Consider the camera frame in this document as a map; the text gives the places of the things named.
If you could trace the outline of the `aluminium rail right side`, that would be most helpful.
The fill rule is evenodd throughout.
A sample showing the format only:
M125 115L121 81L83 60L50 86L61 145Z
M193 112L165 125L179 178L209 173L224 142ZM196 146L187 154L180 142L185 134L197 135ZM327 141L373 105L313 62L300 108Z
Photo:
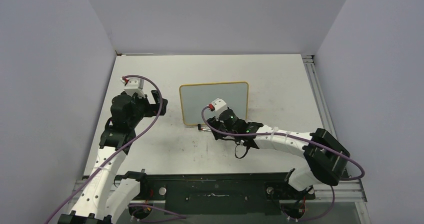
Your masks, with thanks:
M321 118L323 127L328 130L335 138L337 138L334 124L325 100L323 90L321 88L313 55L302 55L302 61L312 88L312 92L318 107L318 112Z

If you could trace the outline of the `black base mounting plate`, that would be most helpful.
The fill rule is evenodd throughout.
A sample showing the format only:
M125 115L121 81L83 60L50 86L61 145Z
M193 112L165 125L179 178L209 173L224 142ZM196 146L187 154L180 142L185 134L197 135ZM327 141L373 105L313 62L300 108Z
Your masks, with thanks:
M130 203L163 203L183 215L286 214L299 218L309 202L336 202L327 185L308 184L302 191L289 186L288 173L144 174Z

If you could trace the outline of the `yellow framed whiteboard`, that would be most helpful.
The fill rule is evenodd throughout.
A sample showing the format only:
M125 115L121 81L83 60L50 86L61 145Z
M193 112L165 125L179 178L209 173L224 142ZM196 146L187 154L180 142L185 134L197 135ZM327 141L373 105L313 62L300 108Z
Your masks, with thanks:
M248 116L249 84L245 81L184 84L179 87L182 121L186 126L203 124L206 106L224 101L242 119Z

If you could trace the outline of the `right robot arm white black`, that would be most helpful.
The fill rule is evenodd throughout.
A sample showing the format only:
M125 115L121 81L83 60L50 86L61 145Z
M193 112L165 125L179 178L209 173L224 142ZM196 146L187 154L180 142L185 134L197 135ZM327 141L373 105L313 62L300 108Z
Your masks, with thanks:
M311 133L286 131L247 122L231 109L206 119L205 123L217 140L232 137L246 148L270 149L303 158L306 165L290 171L283 184L283 193L289 198L296 198L315 184L337 186L350 157L347 149L322 128Z

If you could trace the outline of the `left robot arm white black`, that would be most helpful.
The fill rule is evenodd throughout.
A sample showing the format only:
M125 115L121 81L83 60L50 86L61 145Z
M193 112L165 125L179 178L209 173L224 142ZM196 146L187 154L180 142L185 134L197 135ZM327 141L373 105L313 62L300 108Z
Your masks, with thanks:
M154 104L146 95L132 96L122 92L112 99L111 116L100 136L97 157L87 181L77 190L79 199L69 214L62 214L60 224L114 224L132 198L144 199L149 194L149 185L143 182L144 171L130 171L125 176L124 186L116 194L110 190L121 164L127 157L131 144L139 138L136 127L143 118L153 118L166 113L167 100L159 90L152 90Z

